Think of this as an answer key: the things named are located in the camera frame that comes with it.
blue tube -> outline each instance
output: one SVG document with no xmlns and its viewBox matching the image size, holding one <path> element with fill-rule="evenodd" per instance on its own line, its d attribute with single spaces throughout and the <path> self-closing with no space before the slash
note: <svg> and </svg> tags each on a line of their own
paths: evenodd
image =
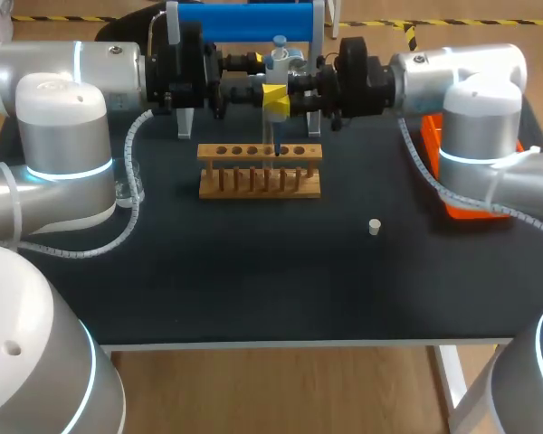
<svg viewBox="0 0 543 434">
<path fill-rule="evenodd" d="M 179 22 L 198 21 L 207 42 L 311 42 L 312 3 L 262 5 L 179 4 Z"/>
</svg>

wooden test tube rack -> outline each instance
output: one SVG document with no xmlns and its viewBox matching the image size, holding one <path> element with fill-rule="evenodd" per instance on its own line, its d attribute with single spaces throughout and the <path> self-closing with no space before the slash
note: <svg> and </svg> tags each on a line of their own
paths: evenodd
<svg viewBox="0 0 543 434">
<path fill-rule="evenodd" d="M 269 145 L 202 144 L 197 159 L 205 161 L 201 171 L 199 197 L 202 199 L 306 199 L 319 198 L 318 163 L 321 145 L 283 145 L 276 156 Z M 214 162 L 242 162 L 249 168 L 214 168 Z M 273 169 L 256 168 L 263 161 Z M 288 169 L 286 162 L 302 162 Z"/>
</svg>

black tabletop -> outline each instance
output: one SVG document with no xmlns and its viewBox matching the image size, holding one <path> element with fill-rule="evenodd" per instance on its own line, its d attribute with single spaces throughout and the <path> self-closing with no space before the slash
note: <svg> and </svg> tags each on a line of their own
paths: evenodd
<svg viewBox="0 0 543 434">
<path fill-rule="evenodd" d="M 114 156 L 133 119 L 110 119 Z M 525 145 L 543 146 L 530 108 L 522 123 Z M 409 124 L 420 144 L 419 119 Z M 301 119 L 287 135 L 310 141 Z M 190 141 L 154 118 L 135 144 L 146 199 L 132 236 L 96 259 L 22 253 L 101 344 L 511 337 L 543 308 L 543 233 L 451 221 L 392 117 L 322 125 L 321 199 L 199 200 L 197 143 L 260 141 L 252 108 L 231 107 L 225 121 L 197 111 Z M 0 160 L 22 161 L 12 120 Z M 117 210 L 95 228 L 29 238 L 88 250 L 128 218 Z"/>
</svg>

white spiral cable wrap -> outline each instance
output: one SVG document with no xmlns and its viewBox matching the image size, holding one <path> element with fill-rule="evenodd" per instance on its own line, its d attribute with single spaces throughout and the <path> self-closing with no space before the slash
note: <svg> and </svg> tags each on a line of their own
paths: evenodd
<svg viewBox="0 0 543 434">
<path fill-rule="evenodd" d="M 53 247 L 42 246 L 40 244 L 34 244 L 31 242 L 26 242 L 26 241 L 21 241 L 20 244 L 18 244 L 18 248 L 38 251 L 46 255 L 57 256 L 60 258 L 86 259 L 86 258 L 92 258 L 94 256 L 99 256 L 104 253 L 107 253 L 115 249 L 124 240 L 126 240 L 129 237 L 129 235 L 133 232 L 133 229 L 135 229 L 135 224 L 137 224 L 138 206 L 139 206 L 137 181 L 135 179 L 135 173 L 133 172 L 133 162 L 132 162 L 133 140 L 135 138 L 135 135 L 137 134 L 138 129 L 141 127 L 141 125 L 143 125 L 146 120 L 151 119 L 151 118 L 153 118 L 153 112 L 151 110 L 147 110 L 142 115 L 140 115 L 135 120 L 135 122 L 133 122 L 133 125 L 131 125 L 131 127 L 129 128 L 129 132 L 127 133 L 127 137 L 125 138 L 125 168 L 127 171 L 130 197 L 131 197 L 131 202 L 133 206 L 131 207 L 130 219 L 129 219 L 129 223 L 127 224 L 127 227 L 115 240 L 97 249 L 85 250 L 85 251 L 71 251 L 71 250 L 55 249 Z"/>
<path fill-rule="evenodd" d="M 509 208 L 504 205 L 499 205 L 497 203 L 491 203 L 490 206 L 487 207 L 487 203 L 485 201 L 477 201 L 476 199 L 471 199 L 470 197 L 461 196 L 443 187 L 443 185 L 440 184 L 436 179 L 434 179 L 434 177 L 428 172 L 428 170 L 426 169 L 426 166 L 423 163 L 423 160 L 421 160 L 420 156 L 416 152 L 413 139 L 410 138 L 408 127 L 406 126 L 406 122 L 403 118 L 398 119 L 398 126 L 400 127 L 402 136 L 406 143 L 406 147 L 408 148 L 408 152 L 410 153 L 410 156 L 414 160 L 414 164 L 416 165 L 416 168 L 424 177 L 424 179 L 428 182 L 428 184 L 430 184 L 440 195 L 453 199 L 456 202 L 464 203 L 469 206 L 479 208 L 480 210 L 494 212 L 496 214 L 510 215 L 511 217 L 521 220 L 522 222 L 528 223 L 531 226 L 534 226 L 535 228 L 539 229 L 540 231 L 543 231 L 543 222 L 541 222 L 540 220 L 534 217 L 531 217 L 530 215 L 525 214 L 524 212 L 516 211 L 516 210 L 513 210 L 512 208 Z"/>
</svg>

orange tray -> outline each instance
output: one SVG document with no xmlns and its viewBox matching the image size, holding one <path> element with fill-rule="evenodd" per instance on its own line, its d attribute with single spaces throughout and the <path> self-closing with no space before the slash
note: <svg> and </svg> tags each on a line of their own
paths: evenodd
<svg viewBox="0 0 543 434">
<path fill-rule="evenodd" d="M 443 132 L 443 115 L 430 115 L 423 117 L 421 133 L 426 147 L 426 154 L 433 169 L 433 175 L 438 179 L 439 150 L 441 148 L 441 136 Z M 518 141 L 517 150 L 523 152 L 523 146 Z M 445 203 L 446 211 L 456 220 L 474 220 L 474 219 L 503 219 L 508 215 L 492 214 L 486 211 L 465 210 Z"/>
</svg>

